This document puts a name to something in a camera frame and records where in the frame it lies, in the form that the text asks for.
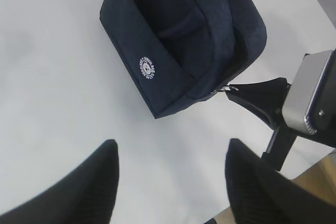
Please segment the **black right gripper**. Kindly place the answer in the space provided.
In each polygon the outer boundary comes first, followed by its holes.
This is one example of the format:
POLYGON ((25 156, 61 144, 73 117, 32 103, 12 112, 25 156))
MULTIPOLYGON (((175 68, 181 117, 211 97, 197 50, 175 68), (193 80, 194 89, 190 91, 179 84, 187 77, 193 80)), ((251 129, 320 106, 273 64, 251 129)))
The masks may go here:
POLYGON ((283 122, 281 111, 290 86, 286 78, 275 78, 259 83, 233 84, 227 91, 230 101, 247 109, 274 130, 261 159, 278 172, 297 137, 335 148, 335 124, 315 135, 308 135, 289 128, 283 122))

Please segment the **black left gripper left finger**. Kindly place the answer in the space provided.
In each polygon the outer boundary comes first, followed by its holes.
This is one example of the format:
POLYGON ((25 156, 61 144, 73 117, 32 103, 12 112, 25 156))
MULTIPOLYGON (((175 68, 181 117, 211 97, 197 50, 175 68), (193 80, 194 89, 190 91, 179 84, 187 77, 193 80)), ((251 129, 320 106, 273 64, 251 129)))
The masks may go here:
POLYGON ((118 145, 103 142, 49 189, 1 215, 1 223, 109 223, 118 190, 118 145))

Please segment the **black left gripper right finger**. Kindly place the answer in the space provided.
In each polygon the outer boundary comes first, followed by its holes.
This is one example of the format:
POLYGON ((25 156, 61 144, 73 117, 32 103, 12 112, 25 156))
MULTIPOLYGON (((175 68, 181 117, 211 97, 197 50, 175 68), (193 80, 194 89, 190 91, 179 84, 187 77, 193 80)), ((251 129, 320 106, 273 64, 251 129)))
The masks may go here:
POLYGON ((229 142, 225 178, 236 223, 335 223, 335 206, 282 176, 237 138, 229 142))

